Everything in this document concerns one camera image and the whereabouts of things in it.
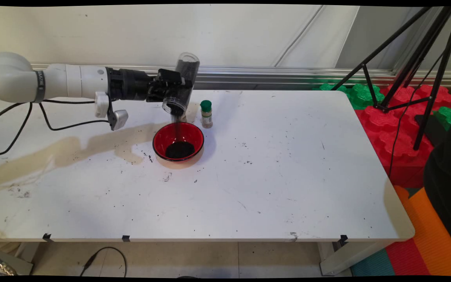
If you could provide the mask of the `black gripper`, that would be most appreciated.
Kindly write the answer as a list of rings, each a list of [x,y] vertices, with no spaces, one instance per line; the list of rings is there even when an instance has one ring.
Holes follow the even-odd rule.
[[[143,71],[106,68],[108,80],[107,95],[111,99],[188,103],[193,82],[183,80],[177,71],[159,69],[157,80]]]

